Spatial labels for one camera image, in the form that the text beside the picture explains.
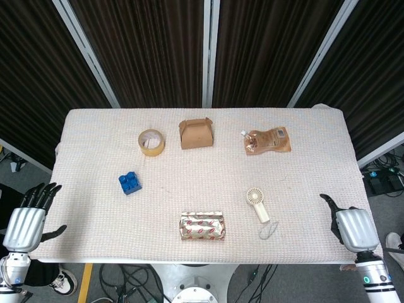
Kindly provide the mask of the white woven tablecloth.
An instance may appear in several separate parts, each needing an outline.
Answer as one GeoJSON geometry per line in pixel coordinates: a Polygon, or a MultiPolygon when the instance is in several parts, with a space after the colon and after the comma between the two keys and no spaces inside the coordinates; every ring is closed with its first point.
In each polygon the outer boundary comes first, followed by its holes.
{"type": "Polygon", "coordinates": [[[45,230],[59,237],[32,257],[48,262],[351,263],[333,235],[330,209],[369,209],[354,148],[338,109],[75,109],[66,117],[45,230]],[[179,124],[212,120],[213,146],[183,150],[179,124]],[[291,152],[247,155],[241,131],[285,127],[291,152]],[[138,136],[159,131],[163,152],[145,156],[138,136]],[[118,178],[135,172],[142,189],[125,195],[118,178]],[[246,201],[257,187],[270,218],[246,201]],[[221,211],[222,241],[183,241],[183,212],[221,211]]]}

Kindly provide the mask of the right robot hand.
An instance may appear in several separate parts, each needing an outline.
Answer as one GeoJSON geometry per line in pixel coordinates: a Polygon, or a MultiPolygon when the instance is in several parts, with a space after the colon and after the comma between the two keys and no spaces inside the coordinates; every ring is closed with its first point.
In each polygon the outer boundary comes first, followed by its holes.
{"type": "Polygon", "coordinates": [[[379,245],[379,238],[366,210],[353,206],[343,209],[327,194],[319,196],[330,208],[332,233],[348,251],[352,253],[375,251],[379,245]]]}

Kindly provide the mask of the black and white sneaker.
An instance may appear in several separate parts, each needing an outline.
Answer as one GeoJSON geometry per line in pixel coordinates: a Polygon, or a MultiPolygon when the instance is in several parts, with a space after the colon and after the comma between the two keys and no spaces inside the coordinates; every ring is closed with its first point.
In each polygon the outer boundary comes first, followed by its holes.
{"type": "Polygon", "coordinates": [[[73,295],[78,286],[75,275],[62,266],[59,266],[58,269],[59,273],[55,280],[49,284],[49,287],[51,287],[55,293],[65,297],[73,295]]]}

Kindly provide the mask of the white shoe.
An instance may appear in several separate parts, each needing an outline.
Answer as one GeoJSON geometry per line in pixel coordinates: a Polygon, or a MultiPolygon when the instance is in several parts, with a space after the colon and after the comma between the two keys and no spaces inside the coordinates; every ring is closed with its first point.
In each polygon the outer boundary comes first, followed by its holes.
{"type": "Polygon", "coordinates": [[[386,248],[394,249],[393,252],[389,252],[390,255],[404,258],[404,234],[390,232],[386,236],[386,248]]]}

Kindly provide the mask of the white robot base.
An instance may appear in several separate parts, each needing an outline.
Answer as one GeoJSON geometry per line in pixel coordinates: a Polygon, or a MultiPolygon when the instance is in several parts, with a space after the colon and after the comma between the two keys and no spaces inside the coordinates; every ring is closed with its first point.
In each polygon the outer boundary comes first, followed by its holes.
{"type": "Polygon", "coordinates": [[[163,303],[227,303],[236,264],[153,264],[163,303]]]}

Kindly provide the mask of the gold foil snack bag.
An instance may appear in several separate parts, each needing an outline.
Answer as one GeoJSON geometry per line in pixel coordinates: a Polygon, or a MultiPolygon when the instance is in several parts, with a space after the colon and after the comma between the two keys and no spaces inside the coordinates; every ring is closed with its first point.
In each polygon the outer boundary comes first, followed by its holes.
{"type": "Polygon", "coordinates": [[[221,211],[183,212],[179,233],[183,241],[222,241],[226,234],[224,215],[221,211]]]}

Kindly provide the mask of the brown spouted drink pouch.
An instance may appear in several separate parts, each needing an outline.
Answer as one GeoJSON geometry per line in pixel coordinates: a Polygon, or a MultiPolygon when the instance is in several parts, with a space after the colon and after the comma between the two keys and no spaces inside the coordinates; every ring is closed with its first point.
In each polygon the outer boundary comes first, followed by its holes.
{"type": "Polygon", "coordinates": [[[292,151],[285,127],[277,127],[267,131],[241,131],[241,135],[244,138],[244,149],[247,155],[292,151]]]}

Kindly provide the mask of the yellow tape roll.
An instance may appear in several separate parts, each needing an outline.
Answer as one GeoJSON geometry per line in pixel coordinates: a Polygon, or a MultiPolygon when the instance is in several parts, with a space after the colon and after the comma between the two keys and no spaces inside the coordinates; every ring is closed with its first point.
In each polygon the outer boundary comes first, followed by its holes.
{"type": "Polygon", "coordinates": [[[142,153],[147,157],[156,157],[165,148],[162,134],[155,129],[144,130],[138,136],[138,144],[142,153]]]}

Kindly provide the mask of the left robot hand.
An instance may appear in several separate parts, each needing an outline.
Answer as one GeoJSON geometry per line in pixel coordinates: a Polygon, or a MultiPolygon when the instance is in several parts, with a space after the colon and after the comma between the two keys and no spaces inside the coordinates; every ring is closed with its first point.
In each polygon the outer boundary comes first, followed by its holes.
{"type": "Polygon", "coordinates": [[[61,225],[53,232],[44,232],[44,225],[55,195],[62,186],[53,182],[29,189],[15,208],[8,226],[3,230],[3,246],[12,253],[30,253],[39,244],[60,236],[67,229],[61,225]]]}

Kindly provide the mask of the brown cardboard gable box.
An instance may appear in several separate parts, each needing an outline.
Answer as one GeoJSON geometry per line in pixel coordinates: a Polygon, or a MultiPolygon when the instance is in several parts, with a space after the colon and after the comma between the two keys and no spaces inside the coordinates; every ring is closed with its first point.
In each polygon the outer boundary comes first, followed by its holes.
{"type": "Polygon", "coordinates": [[[212,120],[209,118],[183,120],[179,124],[183,150],[213,146],[212,120]]]}

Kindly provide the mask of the blue toy building block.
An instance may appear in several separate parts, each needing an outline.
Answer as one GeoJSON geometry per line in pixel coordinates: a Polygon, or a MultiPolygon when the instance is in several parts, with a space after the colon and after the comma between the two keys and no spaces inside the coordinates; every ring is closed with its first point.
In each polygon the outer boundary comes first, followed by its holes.
{"type": "Polygon", "coordinates": [[[118,181],[125,195],[135,193],[142,189],[142,185],[135,172],[128,172],[126,175],[121,175],[118,181]]]}

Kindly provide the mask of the cream handheld fan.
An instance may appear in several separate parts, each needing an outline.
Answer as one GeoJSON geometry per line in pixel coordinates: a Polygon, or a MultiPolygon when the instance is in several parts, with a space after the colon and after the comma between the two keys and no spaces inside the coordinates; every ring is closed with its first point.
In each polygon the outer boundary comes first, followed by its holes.
{"type": "Polygon", "coordinates": [[[264,200],[264,194],[262,190],[260,190],[259,188],[252,187],[247,190],[246,193],[247,203],[254,208],[259,221],[261,223],[266,223],[270,221],[270,218],[268,216],[266,208],[264,207],[263,200],[264,200]]]}

